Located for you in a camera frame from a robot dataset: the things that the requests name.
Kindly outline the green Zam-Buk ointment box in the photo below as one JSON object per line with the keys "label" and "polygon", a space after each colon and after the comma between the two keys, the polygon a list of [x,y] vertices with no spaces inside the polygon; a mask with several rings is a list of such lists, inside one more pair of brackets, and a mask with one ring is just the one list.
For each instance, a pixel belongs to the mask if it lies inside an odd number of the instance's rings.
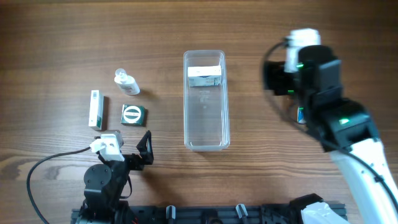
{"label": "green Zam-Buk ointment box", "polygon": [[127,105],[122,106],[121,124],[126,126],[144,126],[146,109],[143,106]]}

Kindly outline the white Calamol lotion bottle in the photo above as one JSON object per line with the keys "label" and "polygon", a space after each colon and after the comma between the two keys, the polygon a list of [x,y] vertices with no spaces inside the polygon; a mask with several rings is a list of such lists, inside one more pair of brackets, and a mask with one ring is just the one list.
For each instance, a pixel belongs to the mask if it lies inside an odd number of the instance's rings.
{"label": "white Calamol lotion bottle", "polygon": [[135,79],[128,75],[123,68],[119,68],[115,71],[114,82],[126,95],[138,95],[141,91]]}

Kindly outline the white green medicine carton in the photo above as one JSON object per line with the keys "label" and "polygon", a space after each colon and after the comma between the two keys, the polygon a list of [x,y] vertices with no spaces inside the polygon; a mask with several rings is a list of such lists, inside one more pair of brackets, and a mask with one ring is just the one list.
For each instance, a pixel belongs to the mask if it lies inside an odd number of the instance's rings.
{"label": "white green medicine carton", "polygon": [[92,90],[88,126],[95,131],[102,130],[104,96],[99,90]]}

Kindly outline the white blue medicine box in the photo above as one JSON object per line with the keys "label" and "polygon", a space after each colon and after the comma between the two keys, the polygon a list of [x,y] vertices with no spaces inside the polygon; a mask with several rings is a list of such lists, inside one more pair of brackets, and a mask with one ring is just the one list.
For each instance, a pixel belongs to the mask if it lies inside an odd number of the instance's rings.
{"label": "white blue medicine box", "polygon": [[221,66],[188,67],[189,86],[219,86],[221,85]]}

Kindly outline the clear plastic container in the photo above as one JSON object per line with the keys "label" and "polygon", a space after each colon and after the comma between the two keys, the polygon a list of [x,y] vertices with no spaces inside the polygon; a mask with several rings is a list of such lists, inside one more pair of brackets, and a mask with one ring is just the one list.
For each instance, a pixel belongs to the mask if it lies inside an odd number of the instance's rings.
{"label": "clear plastic container", "polygon": [[[189,86],[188,67],[221,66],[219,86]],[[196,152],[221,151],[230,144],[228,76],[222,50],[188,50],[183,55],[184,144]]]}

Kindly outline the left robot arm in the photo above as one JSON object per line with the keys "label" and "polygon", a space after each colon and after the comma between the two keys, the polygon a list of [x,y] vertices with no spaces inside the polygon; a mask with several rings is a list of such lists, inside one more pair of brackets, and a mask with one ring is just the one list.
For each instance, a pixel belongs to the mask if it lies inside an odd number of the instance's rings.
{"label": "left robot arm", "polygon": [[106,161],[98,156],[99,164],[91,166],[84,174],[83,205],[72,211],[72,223],[139,223],[122,195],[124,186],[132,185],[132,170],[142,170],[145,160],[137,154],[126,154],[123,161]]}

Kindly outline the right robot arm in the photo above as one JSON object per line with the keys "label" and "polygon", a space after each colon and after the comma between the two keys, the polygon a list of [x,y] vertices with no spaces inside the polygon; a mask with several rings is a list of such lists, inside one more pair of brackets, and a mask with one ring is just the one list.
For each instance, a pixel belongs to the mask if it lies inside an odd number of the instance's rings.
{"label": "right robot arm", "polygon": [[[268,58],[287,48],[284,62]],[[274,96],[298,101],[307,129],[302,129],[269,98],[271,105],[300,132],[317,140],[343,174],[359,211],[368,223],[397,223],[397,186],[389,171],[384,146],[371,115],[360,103],[343,98],[341,61],[331,48],[306,45],[293,50],[287,41],[271,47],[264,56],[263,80]],[[263,223],[349,223],[337,205],[317,194],[288,204],[262,205]]]}

